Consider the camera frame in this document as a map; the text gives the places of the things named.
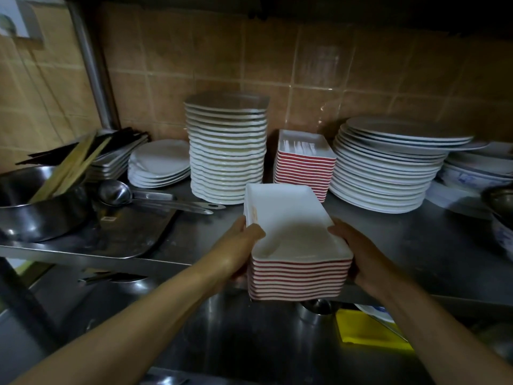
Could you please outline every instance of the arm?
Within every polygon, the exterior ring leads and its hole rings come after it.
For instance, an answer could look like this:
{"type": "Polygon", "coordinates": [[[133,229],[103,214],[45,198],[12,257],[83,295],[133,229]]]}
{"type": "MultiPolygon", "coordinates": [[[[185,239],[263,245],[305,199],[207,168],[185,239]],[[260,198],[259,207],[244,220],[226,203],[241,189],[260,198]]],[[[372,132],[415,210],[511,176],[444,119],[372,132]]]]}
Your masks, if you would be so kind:
{"type": "Polygon", "coordinates": [[[355,254],[355,283],[378,299],[438,385],[512,384],[513,368],[403,274],[362,233],[334,219],[328,230],[355,254]]]}
{"type": "Polygon", "coordinates": [[[244,217],[196,264],[97,328],[61,348],[11,385],[133,384],[187,317],[239,270],[262,229],[244,217]]]}

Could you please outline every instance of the hand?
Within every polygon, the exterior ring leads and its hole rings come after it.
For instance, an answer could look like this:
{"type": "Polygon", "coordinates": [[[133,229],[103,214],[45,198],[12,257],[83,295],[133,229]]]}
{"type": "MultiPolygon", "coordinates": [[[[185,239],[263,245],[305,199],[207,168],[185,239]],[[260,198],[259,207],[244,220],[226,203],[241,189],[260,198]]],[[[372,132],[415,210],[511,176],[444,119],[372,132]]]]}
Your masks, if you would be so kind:
{"type": "Polygon", "coordinates": [[[343,238],[355,255],[351,271],[354,271],[352,278],[356,285],[382,301],[394,281],[407,279],[368,237],[340,219],[331,219],[335,225],[328,227],[329,233],[343,238]]]}
{"type": "Polygon", "coordinates": [[[257,240],[264,237],[258,224],[246,227],[246,217],[240,216],[201,261],[226,282],[245,265],[257,240]]]}

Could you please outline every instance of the metal spoon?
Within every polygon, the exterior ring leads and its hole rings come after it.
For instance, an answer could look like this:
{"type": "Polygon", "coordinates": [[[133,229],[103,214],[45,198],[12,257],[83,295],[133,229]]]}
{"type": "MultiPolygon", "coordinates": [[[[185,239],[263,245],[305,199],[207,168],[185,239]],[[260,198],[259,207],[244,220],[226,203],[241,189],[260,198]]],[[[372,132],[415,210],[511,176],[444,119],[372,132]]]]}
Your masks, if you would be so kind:
{"type": "Polygon", "coordinates": [[[138,199],[165,203],[175,209],[201,214],[213,214],[209,209],[226,208],[224,205],[214,203],[176,201],[176,197],[168,193],[132,191],[127,184],[118,180],[103,181],[98,187],[98,197],[104,204],[114,207],[129,204],[134,199],[138,199]]]}

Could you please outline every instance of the metal pole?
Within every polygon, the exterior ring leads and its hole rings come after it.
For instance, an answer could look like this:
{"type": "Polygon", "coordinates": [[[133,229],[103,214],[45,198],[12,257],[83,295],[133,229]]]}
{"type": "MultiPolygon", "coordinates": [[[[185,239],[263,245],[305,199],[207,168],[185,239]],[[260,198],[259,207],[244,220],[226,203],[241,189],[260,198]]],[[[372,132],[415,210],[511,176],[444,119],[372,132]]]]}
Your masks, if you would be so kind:
{"type": "Polygon", "coordinates": [[[67,5],[102,127],[118,130],[121,128],[118,109],[93,19],[79,1],[68,1],[67,5]]]}
{"type": "Polygon", "coordinates": [[[48,354],[63,345],[46,311],[4,257],[0,257],[0,299],[48,354]]]}

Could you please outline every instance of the forearm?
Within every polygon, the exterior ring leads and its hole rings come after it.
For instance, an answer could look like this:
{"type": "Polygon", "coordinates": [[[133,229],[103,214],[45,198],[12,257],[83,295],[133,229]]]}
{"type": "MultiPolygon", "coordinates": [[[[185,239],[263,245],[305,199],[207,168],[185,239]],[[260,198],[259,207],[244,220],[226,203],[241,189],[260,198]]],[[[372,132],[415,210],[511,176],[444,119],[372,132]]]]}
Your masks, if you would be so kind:
{"type": "Polygon", "coordinates": [[[414,282],[396,278],[379,299],[438,385],[513,382],[513,369],[414,282]]]}
{"type": "Polygon", "coordinates": [[[201,262],[35,366],[13,385],[130,384],[219,284],[201,262]]]}

